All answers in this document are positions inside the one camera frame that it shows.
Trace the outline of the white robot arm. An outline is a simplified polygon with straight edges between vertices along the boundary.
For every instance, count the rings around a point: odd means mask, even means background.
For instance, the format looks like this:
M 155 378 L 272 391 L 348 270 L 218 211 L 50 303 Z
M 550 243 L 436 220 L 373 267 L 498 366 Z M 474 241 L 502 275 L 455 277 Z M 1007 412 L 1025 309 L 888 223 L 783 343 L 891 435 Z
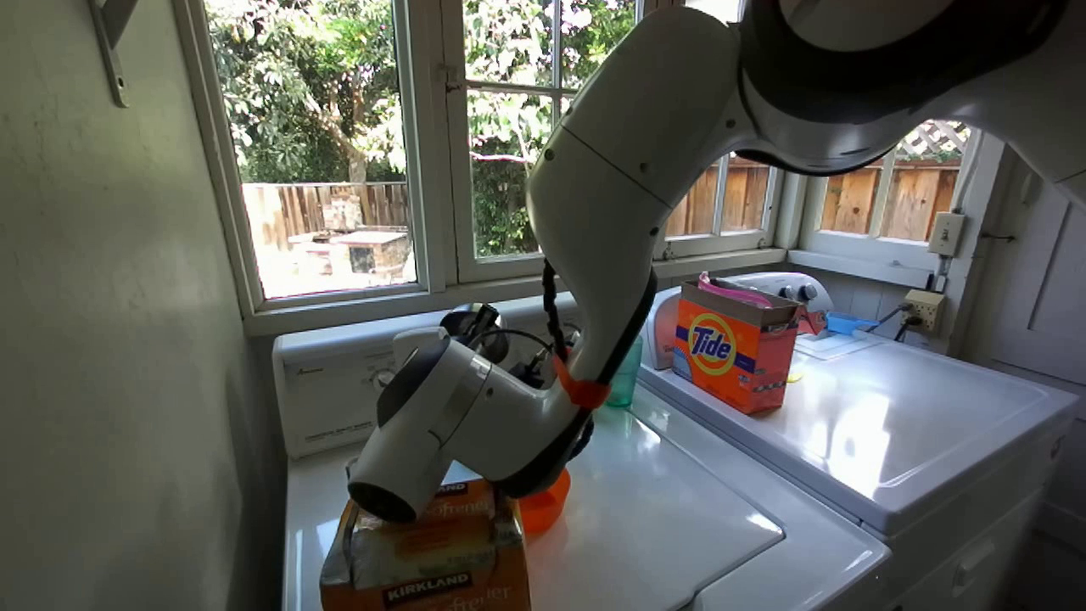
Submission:
M 748 0 L 733 24 L 648 12 L 529 181 L 543 285 L 574 295 L 580 338 L 552 346 L 550 387 L 529 387 L 443 329 L 424 335 L 376 399 L 348 498 L 411 521 L 450 466 L 506 494 L 548 487 L 648 318 L 663 223 L 714 160 L 837 177 L 927 119 L 983 130 L 1080 193 L 1086 0 Z

